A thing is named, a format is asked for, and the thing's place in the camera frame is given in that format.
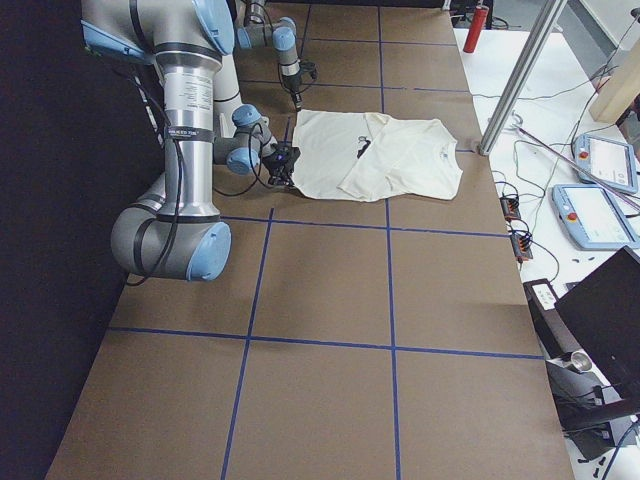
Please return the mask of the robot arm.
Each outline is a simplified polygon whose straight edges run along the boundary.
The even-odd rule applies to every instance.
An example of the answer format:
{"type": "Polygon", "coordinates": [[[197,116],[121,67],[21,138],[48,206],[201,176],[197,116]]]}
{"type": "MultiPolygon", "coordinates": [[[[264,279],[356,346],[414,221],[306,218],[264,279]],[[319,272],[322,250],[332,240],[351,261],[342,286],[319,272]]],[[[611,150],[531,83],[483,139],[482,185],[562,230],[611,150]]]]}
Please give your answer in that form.
{"type": "Polygon", "coordinates": [[[314,67],[299,59],[295,23],[269,25],[249,8],[237,25],[228,1],[86,1],[81,23],[92,53],[157,70],[163,89],[155,105],[165,170],[116,220],[116,261],[143,280],[216,279],[232,236],[213,202],[215,167],[253,177],[267,170],[269,186],[289,187],[300,155],[242,102],[233,51],[272,47],[283,87],[299,102],[314,67]]]}
{"type": "Polygon", "coordinates": [[[296,111],[302,108],[302,61],[297,48],[297,27],[293,19],[282,17],[273,22],[265,1],[244,1],[242,25],[236,29],[243,50],[272,47],[282,88],[291,97],[296,111]]]}

